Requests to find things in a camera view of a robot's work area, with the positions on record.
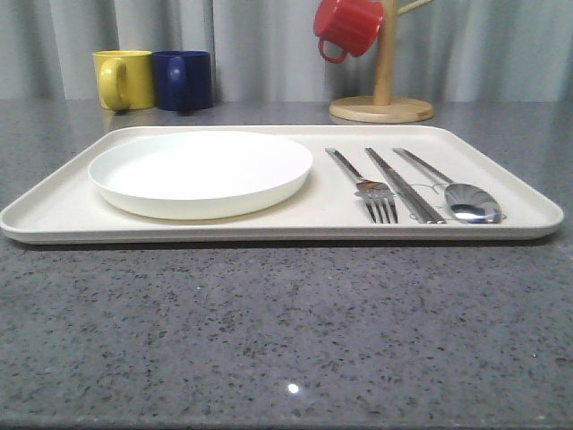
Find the blue mug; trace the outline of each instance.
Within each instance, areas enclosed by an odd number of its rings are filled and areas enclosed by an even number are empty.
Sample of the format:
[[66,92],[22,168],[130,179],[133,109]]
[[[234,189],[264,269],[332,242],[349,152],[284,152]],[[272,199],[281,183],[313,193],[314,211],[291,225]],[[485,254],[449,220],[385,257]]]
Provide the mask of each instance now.
[[211,108],[211,58],[205,51],[157,51],[151,54],[156,105],[188,111]]

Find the cutlery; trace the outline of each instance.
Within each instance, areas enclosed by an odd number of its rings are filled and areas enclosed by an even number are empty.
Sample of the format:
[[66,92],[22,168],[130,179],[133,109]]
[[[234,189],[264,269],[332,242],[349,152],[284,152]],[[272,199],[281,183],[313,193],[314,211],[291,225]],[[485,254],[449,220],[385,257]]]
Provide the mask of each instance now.
[[437,168],[404,148],[394,148],[394,152],[406,159],[417,163],[444,181],[446,189],[444,196],[451,213],[460,221],[471,224],[498,224],[501,222],[501,209],[499,204],[483,189],[470,184],[460,184],[441,173]]
[[421,224],[445,224],[446,220],[430,204],[418,194],[402,176],[396,172],[372,148],[365,149],[372,161],[381,170],[386,180],[396,190],[398,195],[415,218]]
[[358,189],[355,195],[363,199],[364,205],[366,206],[368,213],[370,213],[370,217],[374,223],[398,223],[398,213],[394,202],[394,194],[386,184],[371,181],[363,177],[339,150],[326,148],[325,151],[334,160],[336,160],[355,181],[356,188]]

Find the spoon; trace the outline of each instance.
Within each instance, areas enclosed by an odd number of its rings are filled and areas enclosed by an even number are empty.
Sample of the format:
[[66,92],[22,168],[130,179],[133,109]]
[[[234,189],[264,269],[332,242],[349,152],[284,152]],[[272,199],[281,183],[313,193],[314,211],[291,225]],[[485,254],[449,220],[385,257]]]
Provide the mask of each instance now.
[[394,152],[411,159],[448,184],[444,190],[446,204],[454,217],[470,224],[498,224],[501,222],[499,204],[483,189],[470,184],[459,184],[426,163],[409,150],[394,148]]

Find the red mug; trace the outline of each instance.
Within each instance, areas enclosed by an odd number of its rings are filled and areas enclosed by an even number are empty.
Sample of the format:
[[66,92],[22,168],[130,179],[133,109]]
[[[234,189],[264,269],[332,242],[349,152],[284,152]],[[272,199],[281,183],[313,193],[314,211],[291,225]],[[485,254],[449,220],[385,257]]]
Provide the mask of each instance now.
[[[342,63],[346,55],[361,56],[378,36],[384,9],[380,0],[322,0],[314,17],[319,51],[331,63]],[[339,57],[324,52],[326,42],[342,48]]]

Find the mug handle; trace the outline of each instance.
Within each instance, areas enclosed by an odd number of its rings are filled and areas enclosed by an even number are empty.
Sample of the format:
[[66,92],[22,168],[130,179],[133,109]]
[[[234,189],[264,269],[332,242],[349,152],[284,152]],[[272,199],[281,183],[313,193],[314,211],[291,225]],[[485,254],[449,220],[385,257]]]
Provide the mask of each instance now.
[[99,71],[99,92],[104,103],[112,110],[126,110],[129,99],[125,95],[127,66],[119,58],[109,58]]
[[319,52],[321,53],[322,58],[324,58],[326,61],[330,61],[331,63],[335,64],[342,63],[346,59],[348,51],[343,50],[342,54],[340,54],[338,58],[332,58],[331,56],[327,56],[326,53],[324,52],[324,42],[326,41],[327,41],[326,39],[319,40]]
[[187,81],[187,68],[180,56],[169,59],[169,93],[177,110],[186,110],[190,106],[191,92]]

